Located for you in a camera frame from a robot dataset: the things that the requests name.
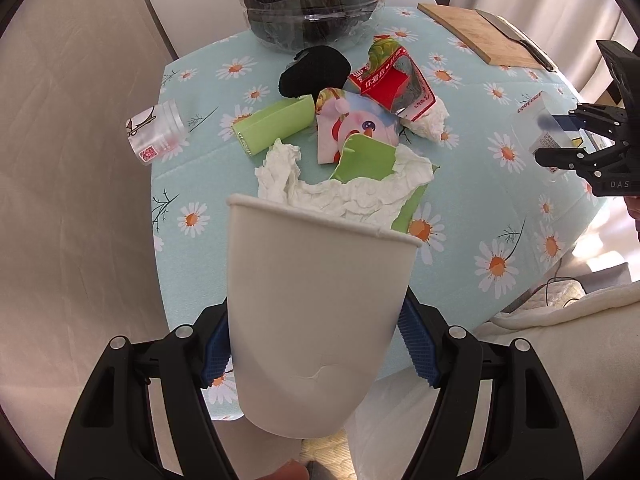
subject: light blue tablecloth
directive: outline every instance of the light blue tablecloth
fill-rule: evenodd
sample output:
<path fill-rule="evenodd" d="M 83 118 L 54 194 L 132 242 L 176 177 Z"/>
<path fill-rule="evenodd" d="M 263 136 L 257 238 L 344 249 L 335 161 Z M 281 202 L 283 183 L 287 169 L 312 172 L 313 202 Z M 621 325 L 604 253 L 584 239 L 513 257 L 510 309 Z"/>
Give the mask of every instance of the light blue tablecloth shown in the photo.
<path fill-rule="evenodd" d="M 411 132 L 401 137 L 440 166 L 410 228 L 428 240 L 418 250 L 411 287 L 447 322 L 473 329 L 539 280 L 599 209 L 573 173 L 541 180 L 546 170 L 511 132 L 511 114 L 541 89 L 553 99 L 551 113 L 575 108 L 576 98 L 557 74 L 486 65 L 417 10 L 385 9 L 379 31 L 407 47 L 450 113 L 440 145 Z M 367 61 L 369 45 L 344 53 L 354 70 Z M 170 328 L 192 323 L 226 297 L 225 198 L 255 196 L 254 168 L 264 159 L 264 152 L 247 157 L 230 126 L 280 98 L 278 79 L 291 61 L 244 32 L 165 69 L 160 99 L 175 99 L 191 131 L 152 171 L 156 261 Z M 524 139 L 526 146 L 534 140 Z M 302 149 L 303 180 L 330 176 L 333 165 L 316 163 L 312 128 L 286 142 Z M 409 365 L 397 334 L 381 375 Z M 241 416 L 232 375 L 205 394 L 213 418 Z"/>

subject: blue gripper pad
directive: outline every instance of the blue gripper pad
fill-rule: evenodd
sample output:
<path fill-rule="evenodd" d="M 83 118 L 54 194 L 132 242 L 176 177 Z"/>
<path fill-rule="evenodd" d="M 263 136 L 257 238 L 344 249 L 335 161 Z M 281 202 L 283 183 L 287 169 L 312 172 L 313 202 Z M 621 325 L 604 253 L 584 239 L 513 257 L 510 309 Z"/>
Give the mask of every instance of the blue gripper pad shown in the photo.
<path fill-rule="evenodd" d="M 229 323 L 227 317 L 223 317 L 214 330 L 205 347 L 204 366 L 202 379 L 206 384 L 211 384 L 225 373 L 226 365 L 231 359 L 231 343 L 229 342 Z"/>
<path fill-rule="evenodd" d="M 427 331 L 420 314 L 408 298 L 404 298 L 398 328 L 404 339 L 411 361 L 418 376 L 426 379 L 431 386 L 440 380 L 440 370 L 436 356 L 436 345 Z"/>

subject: red snack wrapper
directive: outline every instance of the red snack wrapper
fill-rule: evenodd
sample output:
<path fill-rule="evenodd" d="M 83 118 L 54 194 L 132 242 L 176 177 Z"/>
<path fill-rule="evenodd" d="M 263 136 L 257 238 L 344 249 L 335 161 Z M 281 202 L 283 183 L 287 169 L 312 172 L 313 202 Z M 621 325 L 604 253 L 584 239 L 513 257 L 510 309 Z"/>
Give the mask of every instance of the red snack wrapper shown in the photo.
<path fill-rule="evenodd" d="M 369 62 L 349 79 L 360 94 L 409 121 L 418 120 L 436 102 L 407 49 L 390 36 L 374 37 Z"/>

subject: tissue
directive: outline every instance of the tissue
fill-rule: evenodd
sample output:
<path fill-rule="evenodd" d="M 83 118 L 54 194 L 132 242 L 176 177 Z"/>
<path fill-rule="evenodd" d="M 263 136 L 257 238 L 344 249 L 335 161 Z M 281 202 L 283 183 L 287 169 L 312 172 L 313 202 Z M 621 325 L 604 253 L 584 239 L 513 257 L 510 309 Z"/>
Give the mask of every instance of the tissue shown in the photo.
<path fill-rule="evenodd" d="M 264 163 L 255 170 L 258 197 L 347 220 L 391 228 L 414 191 L 433 180 L 428 158 L 400 144 L 393 173 L 383 180 L 357 177 L 346 184 L 325 180 L 308 184 L 299 180 L 300 148 L 276 140 Z"/>
<path fill-rule="evenodd" d="M 444 120 L 449 117 L 449 112 L 444 105 L 444 101 L 436 97 L 435 104 L 429 108 L 427 113 L 415 121 L 400 119 L 400 124 L 409 128 L 414 134 L 433 142 L 440 142 L 444 132 Z"/>

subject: transparent plastic container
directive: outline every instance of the transparent plastic container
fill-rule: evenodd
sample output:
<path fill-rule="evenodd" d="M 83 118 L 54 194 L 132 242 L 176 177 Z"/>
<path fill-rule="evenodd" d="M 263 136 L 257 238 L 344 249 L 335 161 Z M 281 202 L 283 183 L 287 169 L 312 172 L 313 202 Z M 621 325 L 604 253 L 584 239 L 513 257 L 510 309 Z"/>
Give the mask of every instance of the transparent plastic container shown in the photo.
<path fill-rule="evenodd" d="M 364 39 L 370 41 L 385 4 L 385 0 L 240 1 L 258 40 L 291 53 L 319 44 L 345 50 Z"/>

